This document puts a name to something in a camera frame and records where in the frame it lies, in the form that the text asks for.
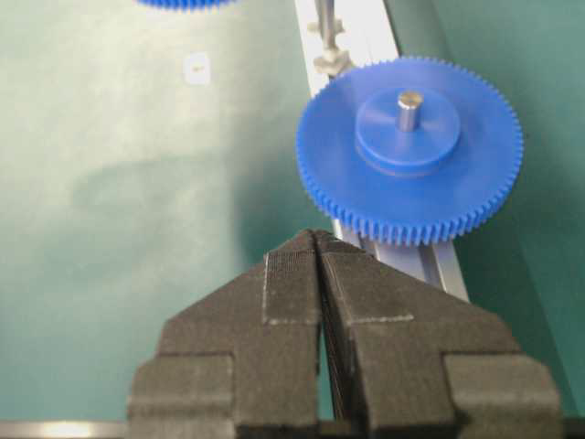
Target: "aluminum rail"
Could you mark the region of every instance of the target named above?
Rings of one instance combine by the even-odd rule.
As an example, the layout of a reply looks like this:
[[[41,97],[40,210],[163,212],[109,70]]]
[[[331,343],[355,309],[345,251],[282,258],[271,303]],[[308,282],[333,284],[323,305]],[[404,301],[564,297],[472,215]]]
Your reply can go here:
[[[315,66],[315,60],[322,59],[324,55],[324,42],[318,31],[319,1],[295,0],[312,96],[329,81],[329,76]],[[335,26],[337,32],[335,43],[339,53],[349,53],[350,66],[352,64],[364,66],[399,56],[398,45],[383,0],[367,2],[336,0],[335,15],[341,22],[341,26]],[[379,261],[469,302],[452,242],[420,247],[396,247],[363,240],[353,231],[344,229],[337,220],[333,221],[333,230],[337,238],[363,248]]]

